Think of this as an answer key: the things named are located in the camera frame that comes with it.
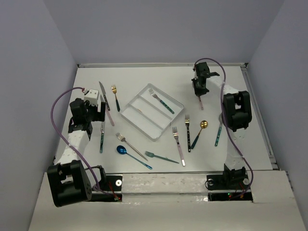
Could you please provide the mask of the teal slim fork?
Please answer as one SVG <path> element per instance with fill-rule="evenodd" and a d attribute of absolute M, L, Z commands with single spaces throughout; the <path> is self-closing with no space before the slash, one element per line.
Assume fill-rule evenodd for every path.
<path fill-rule="evenodd" d="M 159 159 L 162 159 L 162 160 L 165 160 L 165 161 L 169 161 L 169 162 L 171 162 L 171 163 L 179 164 L 179 162 L 177 162 L 177 161 L 168 159 L 168 158 L 166 158 L 166 157 L 162 157 L 162 156 L 155 155 L 154 153 L 151 153 L 151 152 L 148 152 L 148 151 L 146 151 L 145 154 L 146 154 L 148 157 L 151 157 L 151 158 L 159 158 Z"/>

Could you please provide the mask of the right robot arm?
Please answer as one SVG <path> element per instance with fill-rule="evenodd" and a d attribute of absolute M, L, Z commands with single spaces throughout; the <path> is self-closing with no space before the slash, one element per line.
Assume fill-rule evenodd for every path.
<path fill-rule="evenodd" d="M 218 96 L 222 123 L 229 137 L 227 144 L 226 170 L 244 170 L 245 162 L 239 147 L 244 140 L 245 130 L 252 120 L 250 94 L 239 91 L 226 84 L 226 72 L 223 77 L 217 72 L 211 72 L 205 58 L 193 65 L 194 78 L 192 85 L 197 97 L 212 93 Z"/>

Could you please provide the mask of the pink handled spoon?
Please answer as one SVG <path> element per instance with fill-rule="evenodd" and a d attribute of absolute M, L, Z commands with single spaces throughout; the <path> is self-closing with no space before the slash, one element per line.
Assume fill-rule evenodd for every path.
<path fill-rule="evenodd" d="M 203 103 L 202 103 L 202 100 L 201 100 L 200 96 L 198 96 L 198 101 L 199 101 L 201 110 L 204 110 Z"/>

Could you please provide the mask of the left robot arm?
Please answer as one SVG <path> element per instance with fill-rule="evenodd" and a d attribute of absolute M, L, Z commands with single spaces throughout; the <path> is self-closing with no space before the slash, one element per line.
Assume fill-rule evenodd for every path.
<path fill-rule="evenodd" d="M 58 162 L 47 170 L 56 207 L 89 201 L 93 190 L 106 186 L 106 177 L 94 173 L 83 153 L 91 140 L 92 122 L 104 122 L 105 104 L 98 110 L 98 96 L 76 98 L 69 106 L 72 117 L 68 125 L 66 147 Z"/>

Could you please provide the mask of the dark marbled handled knife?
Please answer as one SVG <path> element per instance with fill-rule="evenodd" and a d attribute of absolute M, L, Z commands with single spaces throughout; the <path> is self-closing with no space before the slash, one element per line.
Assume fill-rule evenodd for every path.
<path fill-rule="evenodd" d="M 101 91 L 102 91 L 102 94 L 103 94 L 103 98 L 104 98 L 104 101 L 106 103 L 106 106 L 107 106 L 107 110 L 110 111 L 110 106 L 109 106 L 109 103 L 108 103 L 108 100 L 107 100 L 107 97 L 106 97 L 106 91 L 105 91 L 105 88 L 102 84 L 102 82 L 99 81 L 99 85 L 101 87 Z"/>

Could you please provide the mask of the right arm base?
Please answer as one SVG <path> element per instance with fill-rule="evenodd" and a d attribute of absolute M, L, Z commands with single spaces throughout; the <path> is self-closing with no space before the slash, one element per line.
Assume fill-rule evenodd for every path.
<path fill-rule="evenodd" d="M 221 174 L 207 175 L 205 187 L 210 201 L 253 201 L 245 167 L 229 169 L 224 164 Z"/>

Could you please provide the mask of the teal handled knife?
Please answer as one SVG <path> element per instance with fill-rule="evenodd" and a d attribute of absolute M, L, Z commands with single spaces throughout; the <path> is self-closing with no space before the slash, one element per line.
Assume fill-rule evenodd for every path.
<path fill-rule="evenodd" d="M 101 139 L 100 139 L 100 153 L 103 153 L 103 141 L 104 141 L 104 125 L 101 124 Z"/>

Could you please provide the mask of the pink handled fork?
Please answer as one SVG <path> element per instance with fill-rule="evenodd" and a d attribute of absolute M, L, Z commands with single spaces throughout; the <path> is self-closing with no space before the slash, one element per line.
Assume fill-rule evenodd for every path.
<path fill-rule="evenodd" d="M 172 128 L 172 133 L 173 133 L 173 137 L 174 137 L 174 139 L 176 140 L 176 143 L 177 143 L 177 148 L 178 148 L 178 152 L 179 152 L 179 155 L 180 155 L 181 164 L 182 164 L 183 167 L 185 167 L 186 163 L 185 163 L 184 155 L 183 155 L 183 152 L 182 152 L 182 149 L 181 149 L 177 127 Z"/>

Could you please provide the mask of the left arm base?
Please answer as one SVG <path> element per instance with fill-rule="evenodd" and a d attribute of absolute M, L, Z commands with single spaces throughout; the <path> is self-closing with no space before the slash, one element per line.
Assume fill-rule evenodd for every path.
<path fill-rule="evenodd" d="M 92 197 L 89 202 L 121 202 L 123 175 L 107 174 L 102 166 L 92 167 L 101 191 L 95 191 L 96 181 L 88 168 L 85 171 L 92 187 Z"/>

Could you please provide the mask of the pink handled knife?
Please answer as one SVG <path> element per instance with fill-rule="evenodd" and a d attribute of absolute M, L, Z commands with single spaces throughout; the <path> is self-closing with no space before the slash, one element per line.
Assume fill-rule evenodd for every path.
<path fill-rule="evenodd" d="M 100 96 L 100 99 L 101 99 L 101 102 L 104 103 L 104 99 L 103 99 L 102 96 Z M 115 126 L 115 123 L 114 123 L 114 121 L 113 121 L 113 119 L 112 119 L 112 117 L 111 117 L 111 115 L 110 115 L 110 113 L 109 113 L 109 111 L 108 111 L 107 108 L 106 108 L 106 110 L 105 110 L 105 113 L 107 114 L 107 116 L 108 116 L 108 118 L 109 118 L 109 121 L 110 121 L 111 125 L 112 125 L 112 126 Z"/>

